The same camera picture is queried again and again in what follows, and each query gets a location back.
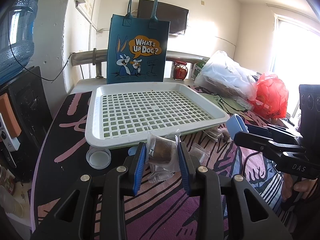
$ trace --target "patterned tablecloth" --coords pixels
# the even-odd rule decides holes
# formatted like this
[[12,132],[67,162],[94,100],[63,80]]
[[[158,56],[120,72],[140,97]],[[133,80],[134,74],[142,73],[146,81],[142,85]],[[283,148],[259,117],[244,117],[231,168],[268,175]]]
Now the patterned tablecloth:
[[[191,86],[207,99],[230,115],[237,113],[246,123],[266,125],[266,121],[247,111],[232,99],[213,94],[201,87]],[[105,174],[121,165],[127,157],[128,148],[111,151],[111,164],[104,170],[95,170],[89,166],[85,155],[89,150],[84,138],[85,123],[91,92],[69,95],[56,116],[46,141],[42,147],[34,175],[31,198],[31,222],[33,230],[46,216],[52,206],[81,175],[93,177]],[[213,169],[220,175],[231,177],[243,169],[246,157],[254,152],[236,146],[233,142],[212,142],[201,131],[181,137],[190,150],[198,143],[210,152],[202,165]],[[150,169],[144,171],[138,195],[126,197],[125,219],[128,240],[136,239],[183,239],[196,237],[199,197],[188,197],[182,188],[179,172],[166,181],[156,184],[148,182]],[[282,212],[280,192],[282,177],[271,163],[257,154],[247,162],[245,176],[260,193],[281,220],[292,231],[295,218],[291,213]],[[223,200],[225,235],[228,234],[228,214]],[[100,213],[96,215],[95,239],[99,239]]]

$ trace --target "red plastic bag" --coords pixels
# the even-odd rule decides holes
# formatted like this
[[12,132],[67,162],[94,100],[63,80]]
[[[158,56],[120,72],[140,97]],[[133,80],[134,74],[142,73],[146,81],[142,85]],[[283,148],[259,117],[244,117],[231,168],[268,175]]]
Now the red plastic bag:
[[257,82],[257,98],[251,102],[254,112],[263,118],[284,118],[289,91],[274,73],[263,73]]

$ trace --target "glass jar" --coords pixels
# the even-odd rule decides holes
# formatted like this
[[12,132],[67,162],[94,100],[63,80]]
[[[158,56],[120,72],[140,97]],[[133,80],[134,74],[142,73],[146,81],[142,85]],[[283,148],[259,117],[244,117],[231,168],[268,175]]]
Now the glass jar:
[[172,77],[176,80],[184,80],[188,74],[187,63],[183,61],[175,61],[173,66]]
[[14,193],[14,179],[7,176],[7,171],[0,165],[0,186],[3,186],[11,195]]

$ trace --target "blue gripper pad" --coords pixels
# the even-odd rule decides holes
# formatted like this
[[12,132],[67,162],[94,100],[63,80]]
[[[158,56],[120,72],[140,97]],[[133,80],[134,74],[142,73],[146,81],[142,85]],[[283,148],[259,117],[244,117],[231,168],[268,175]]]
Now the blue gripper pad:
[[147,146],[144,143],[143,147],[140,152],[139,160],[137,163],[136,170],[134,172],[134,183],[133,183],[133,193],[136,195],[140,189],[141,181],[142,181],[142,174],[144,171],[144,164],[146,160],[146,152],[147,152]]
[[181,143],[178,144],[178,156],[179,156],[179,166],[180,166],[183,188],[187,192],[187,195],[190,195],[191,187],[190,187],[189,170],[187,168],[187,162],[183,154]]

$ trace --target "red lid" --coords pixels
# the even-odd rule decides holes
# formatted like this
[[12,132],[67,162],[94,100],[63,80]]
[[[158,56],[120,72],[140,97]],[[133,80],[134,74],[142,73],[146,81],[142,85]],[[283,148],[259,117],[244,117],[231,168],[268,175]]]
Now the red lid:
[[180,65],[186,65],[187,64],[186,62],[179,61],[179,60],[176,60],[174,63],[180,64]]

